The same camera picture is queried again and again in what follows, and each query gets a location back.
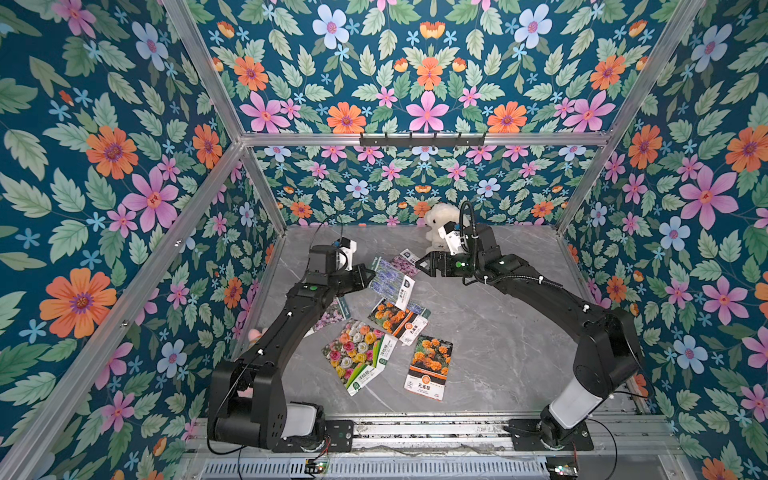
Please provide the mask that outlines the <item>pink cosmos seed packet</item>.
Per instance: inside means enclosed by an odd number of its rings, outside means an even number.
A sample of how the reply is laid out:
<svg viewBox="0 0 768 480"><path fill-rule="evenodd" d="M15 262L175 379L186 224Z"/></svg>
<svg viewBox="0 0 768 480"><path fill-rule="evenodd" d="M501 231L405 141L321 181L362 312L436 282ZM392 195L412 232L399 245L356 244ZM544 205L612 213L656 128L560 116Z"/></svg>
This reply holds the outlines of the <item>pink cosmos seed packet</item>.
<svg viewBox="0 0 768 480"><path fill-rule="evenodd" d="M411 250L404 249L392 258L391 263L403 274L415 278L420 273L416 265L418 259L419 257Z"/></svg>

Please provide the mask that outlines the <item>marigold seed packet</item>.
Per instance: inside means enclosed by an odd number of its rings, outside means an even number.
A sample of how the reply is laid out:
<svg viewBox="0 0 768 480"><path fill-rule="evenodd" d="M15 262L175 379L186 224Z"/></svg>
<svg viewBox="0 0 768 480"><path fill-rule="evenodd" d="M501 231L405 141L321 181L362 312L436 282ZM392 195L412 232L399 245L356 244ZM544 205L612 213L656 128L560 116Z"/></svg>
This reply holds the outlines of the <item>marigold seed packet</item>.
<svg viewBox="0 0 768 480"><path fill-rule="evenodd" d="M420 335L408 367L404 388L436 401L442 401L453 357L453 343Z"/></svg>
<svg viewBox="0 0 768 480"><path fill-rule="evenodd" d="M424 316L403 310L385 299L372 308L368 319L406 346L412 345L428 325Z"/></svg>

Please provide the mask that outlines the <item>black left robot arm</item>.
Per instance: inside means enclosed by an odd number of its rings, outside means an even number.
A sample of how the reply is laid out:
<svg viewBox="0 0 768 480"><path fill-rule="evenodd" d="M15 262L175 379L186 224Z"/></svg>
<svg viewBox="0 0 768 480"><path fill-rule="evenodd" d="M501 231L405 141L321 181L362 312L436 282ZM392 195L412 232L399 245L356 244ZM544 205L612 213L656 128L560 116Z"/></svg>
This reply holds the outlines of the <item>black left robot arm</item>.
<svg viewBox="0 0 768 480"><path fill-rule="evenodd" d="M342 237L309 249L306 271L286 294L279 315L256 343L214 370L207 439L277 451L283 441L305 448L325 442L321 406L286 400L283 371L306 333L335 299L366 289L375 272L353 262L356 243Z"/></svg>

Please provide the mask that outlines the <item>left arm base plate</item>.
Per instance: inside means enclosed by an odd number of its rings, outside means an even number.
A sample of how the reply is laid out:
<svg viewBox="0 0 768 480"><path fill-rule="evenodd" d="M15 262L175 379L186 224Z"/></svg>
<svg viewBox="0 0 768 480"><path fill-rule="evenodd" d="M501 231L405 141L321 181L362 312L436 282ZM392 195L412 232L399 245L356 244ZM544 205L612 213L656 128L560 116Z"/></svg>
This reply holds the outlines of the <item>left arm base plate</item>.
<svg viewBox="0 0 768 480"><path fill-rule="evenodd" d="M320 454L352 451L355 423L352 420L324 420L316 424L307 436L280 439L275 453Z"/></svg>

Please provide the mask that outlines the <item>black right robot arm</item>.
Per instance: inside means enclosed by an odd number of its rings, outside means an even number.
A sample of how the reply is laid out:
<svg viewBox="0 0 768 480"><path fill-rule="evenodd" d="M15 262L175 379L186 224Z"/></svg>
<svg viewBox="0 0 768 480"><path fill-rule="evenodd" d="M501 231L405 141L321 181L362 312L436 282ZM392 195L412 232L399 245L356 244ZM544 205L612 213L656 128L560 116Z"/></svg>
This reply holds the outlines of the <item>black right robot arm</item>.
<svg viewBox="0 0 768 480"><path fill-rule="evenodd" d="M459 252L431 251L416 261L430 277L455 277L523 301L560 327L577 345L572 378L545 407L534 434L559 450L615 391L645 368L634 317L589 302L554 282L527 260L502 254L495 241L472 238Z"/></svg>

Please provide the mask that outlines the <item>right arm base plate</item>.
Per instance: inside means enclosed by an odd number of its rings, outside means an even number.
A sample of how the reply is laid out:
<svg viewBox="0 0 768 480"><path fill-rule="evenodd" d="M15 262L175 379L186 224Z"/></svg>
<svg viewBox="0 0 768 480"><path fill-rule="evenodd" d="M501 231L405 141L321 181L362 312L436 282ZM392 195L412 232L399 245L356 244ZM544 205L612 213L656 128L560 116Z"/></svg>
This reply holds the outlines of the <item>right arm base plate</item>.
<svg viewBox="0 0 768 480"><path fill-rule="evenodd" d="M554 420L511 419L503 427L516 451L593 451L594 443L585 422L563 429Z"/></svg>

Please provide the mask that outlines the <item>lavender seed packet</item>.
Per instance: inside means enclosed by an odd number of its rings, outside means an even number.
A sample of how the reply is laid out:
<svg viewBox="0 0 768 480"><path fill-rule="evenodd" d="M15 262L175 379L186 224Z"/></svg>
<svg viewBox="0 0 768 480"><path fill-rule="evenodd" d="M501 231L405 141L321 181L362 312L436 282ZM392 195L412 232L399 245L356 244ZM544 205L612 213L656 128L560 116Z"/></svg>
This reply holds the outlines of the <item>lavender seed packet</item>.
<svg viewBox="0 0 768 480"><path fill-rule="evenodd" d="M395 268L390 262L375 257L372 264L375 272L370 288L396 308L405 310L411 299L415 281Z"/></svg>

